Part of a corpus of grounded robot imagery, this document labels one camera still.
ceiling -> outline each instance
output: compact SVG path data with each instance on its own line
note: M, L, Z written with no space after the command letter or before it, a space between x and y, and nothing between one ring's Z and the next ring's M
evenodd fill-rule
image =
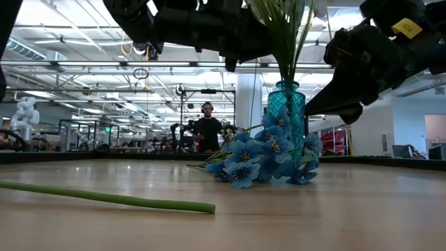
M41 54L54 55L57 52L59 58L66 61L145 61L145 58L134 51L132 41L125 36L122 29L110 16L100 0L56 0L50 3L45 0L24 0L17 17L15 28L11 38L19 41L33 51ZM358 6L362 1L341 0L328 1L328 16L332 36L342 27L350 28L362 19ZM302 19L306 20L308 11ZM308 69L301 67L297 70L295 80L300 83L300 92L307 96L307 101L314 97L332 79L332 70L327 69L323 62L325 45L330 41L328 23L319 19L312 22L312 28L307 36L305 48L300 55L298 63L304 66L311 65ZM2 58L4 61L27 61L29 58L12 50L6 50ZM107 67L107 66L66 66L63 72L47 66L4 66L8 74L9 87L33 88L33 89L58 89L67 90L63 93L52 92L33 93L42 100L65 100L63 104L73 108L74 112L82 118L86 116L100 116L113 114L114 116L143 116L138 109L142 109L151 116L160 116L165 123L179 121L180 97L176 93L178 86L184 89L217 89L235 90L238 82L238 74L254 73L257 69L246 67L236 73L228 73L224 67L177 67L178 64L169 66L169 62L217 62L224 61L217 52L204 50L196 53L194 48L182 45L166 44L163 53L159 56L158 66L148 67ZM259 59L259 63L274 63L272 56ZM150 72L146 79L134 77L134 71L142 73ZM268 94L275 90L275 83L280 80L277 69L260 69L259 78L263 83L263 100L266 102ZM89 96L80 92L69 90L104 89L101 93L92 93ZM116 109L110 102L100 103L101 100L129 100L134 102L132 108L127 107L128 114L124 110ZM188 102L194 103L194 108L184 110L190 116L199 114L199 105L204 101L215 103L216 116L219 119L232 120L233 95L227 96L221 93L215 95L195 93L188 97ZM95 102L83 103L83 100ZM135 117L136 122L143 122Z

teal glass vase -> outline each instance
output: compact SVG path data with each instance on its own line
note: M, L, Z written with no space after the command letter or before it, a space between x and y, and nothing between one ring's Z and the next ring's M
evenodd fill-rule
M280 109L286 105L291 122L291 135L289 141L294 144L294 149L303 149L305 124L305 95L297 92L299 84L297 82L280 81L276 84L278 91L270 93L268 96L268 111L272 115L278 115ZM293 159L299 165L302 159L302 151L293 151Z

black shirt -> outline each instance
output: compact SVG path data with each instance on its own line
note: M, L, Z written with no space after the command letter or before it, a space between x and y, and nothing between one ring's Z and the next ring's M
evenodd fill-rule
M223 129L222 124L216 119L201 118L197 121L196 129L200 134L204 135L204 139L200 140L200 152L207 150L217 151L220 149L218 144L218 133Z

yellow flower center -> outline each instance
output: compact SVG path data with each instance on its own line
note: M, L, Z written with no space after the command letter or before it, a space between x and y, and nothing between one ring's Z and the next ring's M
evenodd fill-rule
M269 132L267 132L267 133L265 134L265 137L263 137L263 139L264 139L265 141L270 140L270 139L271 139L271 134L270 134Z
M276 153L280 153L282 151L280 149L280 145L275 140L272 141L272 149Z
M243 178L245 177L247 174L246 169L245 168L240 168L240 170L238 170L237 172L234 172L232 174L232 178L234 178L235 180L238 178Z
M244 152L244 153L242 153L240 158L242 159L242 161L247 162L251 158L251 155L247 152Z

person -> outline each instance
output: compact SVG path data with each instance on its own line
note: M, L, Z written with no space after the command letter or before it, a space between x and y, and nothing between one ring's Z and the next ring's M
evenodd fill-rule
M213 153L220 149L218 144L218 134L223 129L222 124L212 117L214 107L210 102L205 102L201 106L204 117L195 123L197 134L193 134L194 141L199 143L199 152Z

